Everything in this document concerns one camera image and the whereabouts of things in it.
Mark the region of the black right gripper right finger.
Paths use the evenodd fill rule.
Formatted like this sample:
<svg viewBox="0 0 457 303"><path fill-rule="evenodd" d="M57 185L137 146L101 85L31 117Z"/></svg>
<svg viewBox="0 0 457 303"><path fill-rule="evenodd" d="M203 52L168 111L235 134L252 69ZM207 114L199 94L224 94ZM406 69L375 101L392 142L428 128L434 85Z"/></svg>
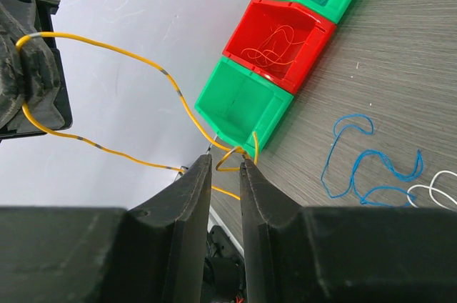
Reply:
<svg viewBox="0 0 457 303"><path fill-rule="evenodd" d="M240 167L250 302L454 302L456 213L304 207Z"/></svg>

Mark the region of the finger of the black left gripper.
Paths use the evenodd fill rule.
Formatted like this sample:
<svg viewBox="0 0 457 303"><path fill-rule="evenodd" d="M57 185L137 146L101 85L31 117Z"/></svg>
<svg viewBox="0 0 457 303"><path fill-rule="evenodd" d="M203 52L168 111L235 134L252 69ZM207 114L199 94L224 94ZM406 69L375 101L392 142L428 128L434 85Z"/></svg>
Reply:
<svg viewBox="0 0 457 303"><path fill-rule="evenodd" d="M44 126L60 131L73 122L60 51L54 38L37 38L17 51L23 36L52 31L61 0L1 0L1 139L38 136L22 111L27 104Z"/></svg>

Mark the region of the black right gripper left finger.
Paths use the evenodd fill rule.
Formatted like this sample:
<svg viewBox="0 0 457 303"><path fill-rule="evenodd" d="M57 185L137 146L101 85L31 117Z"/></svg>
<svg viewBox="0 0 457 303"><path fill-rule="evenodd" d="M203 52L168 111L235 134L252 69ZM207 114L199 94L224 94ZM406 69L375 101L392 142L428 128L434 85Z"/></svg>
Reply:
<svg viewBox="0 0 457 303"><path fill-rule="evenodd" d="M134 209L2 207L3 302L198 302L212 158Z"/></svg>

